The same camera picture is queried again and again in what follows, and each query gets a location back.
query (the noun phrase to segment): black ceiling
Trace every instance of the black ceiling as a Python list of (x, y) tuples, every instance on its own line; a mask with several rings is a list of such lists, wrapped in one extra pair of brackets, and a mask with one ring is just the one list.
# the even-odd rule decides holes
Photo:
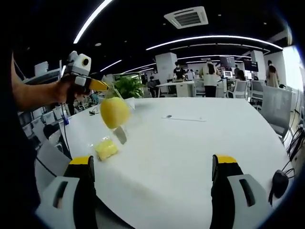
[[(31, 23), (23, 33), (16, 61), (26, 76), (33, 75), (34, 65), (48, 61), (50, 68), (59, 59), (77, 50), (92, 58), (93, 72), (122, 60), (104, 73), (120, 73), (153, 63), (157, 54), (170, 49), (205, 43), (234, 43), (276, 49), (240, 39), (198, 39), (147, 48), (181, 38), (203, 35), (239, 35), (267, 41), (284, 27), (274, 10), (258, 2), (203, 1), (203, 0), (113, 0), (87, 29), (78, 44), (73, 41), (90, 14), (102, 0), (45, 0), (35, 7)], [(176, 10), (204, 6), (208, 25), (176, 29), (164, 15)], [(233, 45), (200, 45), (172, 50), (178, 57), (232, 54), (242, 55), (253, 48)]]

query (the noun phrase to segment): white table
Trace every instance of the white table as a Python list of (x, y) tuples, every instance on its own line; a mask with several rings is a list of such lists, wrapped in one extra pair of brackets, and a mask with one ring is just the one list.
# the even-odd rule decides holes
[(176, 86), (177, 97), (192, 97), (193, 96), (193, 84), (194, 81), (184, 82), (169, 82), (157, 85), (159, 87), (159, 97), (161, 94), (161, 87)]
[[(124, 221), (136, 229), (209, 228), (213, 154), (233, 156), (268, 199), (272, 177), (288, 157), (274, 130), (246, 100), (151, 98), (135, 104), (142, 121), (129, 130), (123, 146), (100, 114), (89, 116), (89, 109), (66, 126), (71, 156), (94, 155), (97, 196)], [(205, 122), (162, 118), (167, 115)], [(100, 162), (92, 145), (106, 136), (120, 152)]]

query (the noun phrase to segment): air conditioning vent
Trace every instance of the air conditioning vent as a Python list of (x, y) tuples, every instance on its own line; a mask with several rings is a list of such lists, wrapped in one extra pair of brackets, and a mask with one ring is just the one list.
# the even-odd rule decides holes
[(177, 29), (207, 25), (209, 23), (203, 6), (179, 10), (166, 14), (164, 17)]

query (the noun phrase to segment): yellow sponge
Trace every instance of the yellow sponge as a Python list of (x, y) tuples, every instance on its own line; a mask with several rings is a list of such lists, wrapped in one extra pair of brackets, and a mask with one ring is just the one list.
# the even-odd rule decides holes
[(97, 155), (99, 156), (100, 160), (105, 160), (112, 155), (117, 154), (119, 151), (118, 147), (113, 143), (112, 140), (106, 139), (100, 142), (98, 145), (94, 147)]

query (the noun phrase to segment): green plant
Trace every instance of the green plant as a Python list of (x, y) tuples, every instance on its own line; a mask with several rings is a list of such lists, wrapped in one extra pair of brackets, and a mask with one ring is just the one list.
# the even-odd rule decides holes
[(143, 85), (138, 78), (123, 76), (114, 83), (114, 87), (119, 91), (123, 99), (143, 97), (141, 89)]

